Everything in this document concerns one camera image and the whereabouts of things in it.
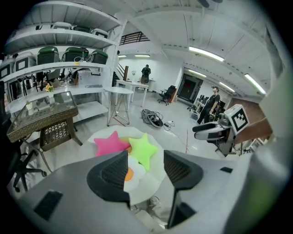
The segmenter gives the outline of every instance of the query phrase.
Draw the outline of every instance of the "flower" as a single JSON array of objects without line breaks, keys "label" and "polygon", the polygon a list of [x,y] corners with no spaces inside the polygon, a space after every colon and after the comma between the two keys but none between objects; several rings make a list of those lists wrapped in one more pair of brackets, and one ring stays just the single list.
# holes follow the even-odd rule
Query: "flower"
[{"label": "flower", "polygon": [[131,155],[128,156],[128,172],[124,181],[124,191],[130,192],[139,185],[139,180],[146,174],[146,169]]},{"label": "flower", "polygon": [[49,83],[46,85],[46,92],[53,92],[53,86],[51,86]]}]

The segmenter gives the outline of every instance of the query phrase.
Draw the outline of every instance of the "door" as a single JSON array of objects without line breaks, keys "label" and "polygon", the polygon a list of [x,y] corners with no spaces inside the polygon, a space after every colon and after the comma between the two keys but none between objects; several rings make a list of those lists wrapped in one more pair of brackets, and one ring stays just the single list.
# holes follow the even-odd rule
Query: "door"
[{"label": "door", "polygon": [[190,97],[191,97],[191,94],[193,92],[195,85],[196,85],[195,82],[193,82],[191,80],[185,80],[179,97],[186,99],[186,100],[190,100]]}]

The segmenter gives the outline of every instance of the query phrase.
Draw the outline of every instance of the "glass table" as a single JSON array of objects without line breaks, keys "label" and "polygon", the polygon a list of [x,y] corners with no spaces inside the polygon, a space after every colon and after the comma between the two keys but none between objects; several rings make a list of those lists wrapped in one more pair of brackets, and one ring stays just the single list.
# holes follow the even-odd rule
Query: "glass table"
[{"label": "glass table", "polygon": [[73,117],[78,115],[78,109],[71,93],[62,92],[53,97],[43,97],[25,105],[7,131],[7,137],[13,143],[21,140],[38,151],[49,171],[49,165],[44,154],[25,140],[33,132],[40,131],[40,148],[47,151],[57,145],[75,140],[81,141],[75,135]]}]

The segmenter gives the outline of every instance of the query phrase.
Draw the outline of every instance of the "black clothing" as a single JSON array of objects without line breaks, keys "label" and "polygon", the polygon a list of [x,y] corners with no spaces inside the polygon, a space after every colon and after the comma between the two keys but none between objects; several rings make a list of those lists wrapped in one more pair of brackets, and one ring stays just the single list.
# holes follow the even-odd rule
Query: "black clothing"
[{"label": "black clothing", "polygon": [[201,115],[197,120],[197,123],[200,124],[202,122],[202,120],[205,120],[205,123],[209,122],[209,117],[210,117],[210,111],[212,106],[214,105],[215,102],[219,102],[220,101],[220,95],[219,94],[215,94],[212,95],[209,99],[209,102],[205,105],[205,107],[202,109],[201,111]]},{"label": "black clothing", "polygon": [[147,84],[149,81],[148,75],[142,75],[141,78],[143,79],[143,83]]},{"label": "black clothing", "polygon": [[141,70],[141,72],[142,72],[143,75],[149,76],[149,74],[151,73],[151,69],[149,67],[144,67]]},{"label": "black clothing", "polygon": [[205,119],[205,123],[209,122],[211,108],[203,108],[200,114],[200,117],[197,120],[197,123],[200,124],[203,119]]},{"label": "black clothing", "polygon": [[205,108],[212,108],[212,106],[214,105],[215,102],[219,102],[220,101],[220,95],[219,94],[215,94],[212,95],[209,99],[209,102],[206,104]]}]

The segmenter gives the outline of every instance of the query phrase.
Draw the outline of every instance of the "doorway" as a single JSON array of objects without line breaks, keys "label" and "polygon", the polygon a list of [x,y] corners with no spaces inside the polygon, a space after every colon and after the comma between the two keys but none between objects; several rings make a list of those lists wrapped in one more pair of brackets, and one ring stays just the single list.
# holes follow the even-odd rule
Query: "doorway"
[{"label": "doorway", "polygon": [[184,74],[180,83],[178,97],[193,103],[201,84],[202,80]]}]

